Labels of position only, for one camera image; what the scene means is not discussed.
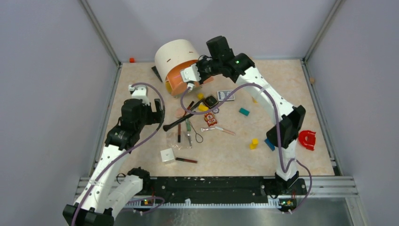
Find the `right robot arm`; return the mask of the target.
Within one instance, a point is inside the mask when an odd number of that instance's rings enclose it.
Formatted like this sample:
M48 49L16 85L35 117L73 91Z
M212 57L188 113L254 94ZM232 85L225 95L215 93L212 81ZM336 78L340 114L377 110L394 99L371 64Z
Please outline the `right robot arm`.
M276 188L282 194L290 193L299 178L295 149L306 109L283 98L265 80L248 55L234 54L224 36L214 37L206 45L210 59L201 59L196 63L200 83L221 74L237 85L236 90L244 89L265 109L273 123L266 137L278 149Z

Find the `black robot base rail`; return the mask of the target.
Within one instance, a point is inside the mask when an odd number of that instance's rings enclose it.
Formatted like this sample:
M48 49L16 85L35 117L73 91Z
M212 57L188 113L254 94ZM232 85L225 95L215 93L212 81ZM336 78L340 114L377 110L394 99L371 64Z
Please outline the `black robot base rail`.
M274 177L157 177L144 181L137 196L158 196L165 203L250 204L271 198L298 197L307 193L304 179L285 187Z

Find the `white round drawer organizer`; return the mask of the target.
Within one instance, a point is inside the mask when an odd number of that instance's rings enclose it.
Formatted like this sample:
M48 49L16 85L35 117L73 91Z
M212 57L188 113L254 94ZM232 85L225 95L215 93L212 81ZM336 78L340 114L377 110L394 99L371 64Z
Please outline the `white round drawer organizer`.
M199 58L195 47L185 39L170 41L157 50L155 66L171 96L176 97L187 89L180 71L196 63Z

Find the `black wire loop tool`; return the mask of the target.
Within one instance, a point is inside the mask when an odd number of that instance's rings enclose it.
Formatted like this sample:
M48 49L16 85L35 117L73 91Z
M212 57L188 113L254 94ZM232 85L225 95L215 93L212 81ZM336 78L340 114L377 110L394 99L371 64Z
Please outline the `black wire loop tool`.
M196 131L191 121L190 121L190 126L191 129L194 131L195 141L199 144L202 143L204 141L203 136Z

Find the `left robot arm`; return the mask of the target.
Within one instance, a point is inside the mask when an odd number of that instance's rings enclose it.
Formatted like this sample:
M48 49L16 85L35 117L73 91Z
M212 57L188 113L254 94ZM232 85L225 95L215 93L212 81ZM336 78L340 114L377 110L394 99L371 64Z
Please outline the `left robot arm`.
M63 217L70 226L112 226L118 214L137 193L150 191L151 182L127 175L112 191L120 168L131 152L149 141L165 119L161 93L145 82L129 85L117 124L108 132L99 162L74 204L67 204Z

